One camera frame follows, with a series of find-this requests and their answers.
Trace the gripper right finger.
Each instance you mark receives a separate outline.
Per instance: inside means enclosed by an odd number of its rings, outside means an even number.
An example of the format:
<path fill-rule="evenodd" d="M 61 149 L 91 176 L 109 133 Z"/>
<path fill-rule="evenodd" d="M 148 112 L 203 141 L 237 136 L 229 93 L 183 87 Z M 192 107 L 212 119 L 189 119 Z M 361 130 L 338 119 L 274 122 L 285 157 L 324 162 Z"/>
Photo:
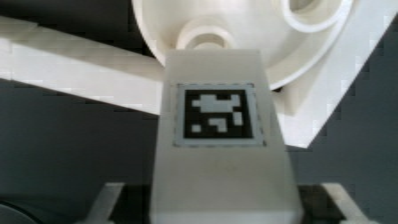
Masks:
<path fill-rule="evenodd" d="M 380 224 L 366 217 L 343 185 L 340 183 L 324 183 L 322 188 L 325 189 L 327 195 L 331 196 L 334 205 L 343 214 L 340 224 Z"/>

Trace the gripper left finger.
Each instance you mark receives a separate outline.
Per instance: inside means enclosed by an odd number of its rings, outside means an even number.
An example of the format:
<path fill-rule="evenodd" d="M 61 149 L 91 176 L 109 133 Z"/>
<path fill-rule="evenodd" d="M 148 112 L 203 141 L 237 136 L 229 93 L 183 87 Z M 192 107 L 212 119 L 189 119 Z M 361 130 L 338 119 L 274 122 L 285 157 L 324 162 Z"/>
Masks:
<path fill-rule="evenodd" d="M 116 224 L 116 222 L 110 220 L 110 216 L 116 209 L 123 188 L 123 182 L 105 183 L 87 216 L 80 221 L 75 222 L 75 224 Z"/>

